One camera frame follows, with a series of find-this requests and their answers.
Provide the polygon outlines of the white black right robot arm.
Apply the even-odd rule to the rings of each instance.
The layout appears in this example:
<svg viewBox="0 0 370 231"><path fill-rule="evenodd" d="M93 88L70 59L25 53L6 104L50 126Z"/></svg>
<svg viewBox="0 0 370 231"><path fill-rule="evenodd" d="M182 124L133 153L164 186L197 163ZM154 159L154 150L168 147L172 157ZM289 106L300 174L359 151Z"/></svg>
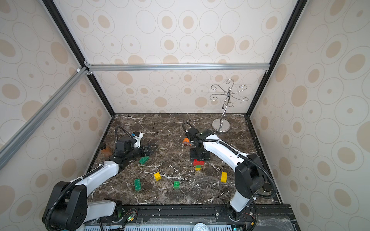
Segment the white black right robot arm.
<svg viewBox="0 0 370 231"><path fill-rule="evenodd" d="M239 151L210 130L185 129L189 140L190 161L210 161L214 154L230 166L235 174L236 192L227 205L231 215L239 215L255 198L273 199L277 187L273 177L262 166L257 154Z"/></svg>

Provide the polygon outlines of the yellow long lego brick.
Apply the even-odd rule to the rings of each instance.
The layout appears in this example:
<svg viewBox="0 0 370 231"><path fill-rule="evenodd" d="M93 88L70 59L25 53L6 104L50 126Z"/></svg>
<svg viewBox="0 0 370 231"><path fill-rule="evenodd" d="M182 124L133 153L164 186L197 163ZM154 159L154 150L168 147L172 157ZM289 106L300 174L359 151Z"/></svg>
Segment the yellow long lego brick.
<svg viewBox="0 0 370 231"><path fill-rule="evenodd" d="M222 183L227 183L227 173L226 172L222 172L220 181Z"/></svg>

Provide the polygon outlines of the red long lego brick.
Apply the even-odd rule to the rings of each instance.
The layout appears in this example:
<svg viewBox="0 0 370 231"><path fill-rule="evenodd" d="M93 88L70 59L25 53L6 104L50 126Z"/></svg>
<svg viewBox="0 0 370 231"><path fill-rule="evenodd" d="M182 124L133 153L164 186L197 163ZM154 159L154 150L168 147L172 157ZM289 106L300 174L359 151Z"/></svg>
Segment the red long lego brick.
<svg viewBox="0 0 370 231"><path fill-rule="evenodd" d="M194 166L204 166L204 164L205 164L204 161L198 161L196 159L193 161Z"/></svg>

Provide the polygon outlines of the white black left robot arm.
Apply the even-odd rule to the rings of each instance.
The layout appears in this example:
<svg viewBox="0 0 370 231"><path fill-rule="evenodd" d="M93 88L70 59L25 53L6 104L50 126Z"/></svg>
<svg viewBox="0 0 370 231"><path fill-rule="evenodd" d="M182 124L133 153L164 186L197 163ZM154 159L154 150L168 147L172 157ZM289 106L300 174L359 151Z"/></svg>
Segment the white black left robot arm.
<svg viewBox="0 0 370 231"><path fill-rule="evenodd" d="M155 154L158 145L141 145L141 136L132 135L116 141L108 160L71 181L58 182L51 192L42 216L48 231L76 231L88 221L108 218L114 223L125 218L122 202L106 199L89 203L88 196L110 178L121 173L131 161Z"/></svg>

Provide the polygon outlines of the yellow rounded lego brick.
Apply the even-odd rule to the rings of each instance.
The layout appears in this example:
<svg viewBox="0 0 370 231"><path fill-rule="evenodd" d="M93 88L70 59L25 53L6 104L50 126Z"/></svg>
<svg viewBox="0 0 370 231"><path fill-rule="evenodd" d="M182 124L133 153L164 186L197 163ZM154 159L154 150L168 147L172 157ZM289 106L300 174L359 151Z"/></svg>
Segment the yellow rounded lego brick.
<svg viewBox="0 0 370 231"><path fill-rule="evenodd" d="M160 174L159 172L154 173L154 177L155 177L155 180L156 180L156 181L161 180L161 174Z"/></svg>

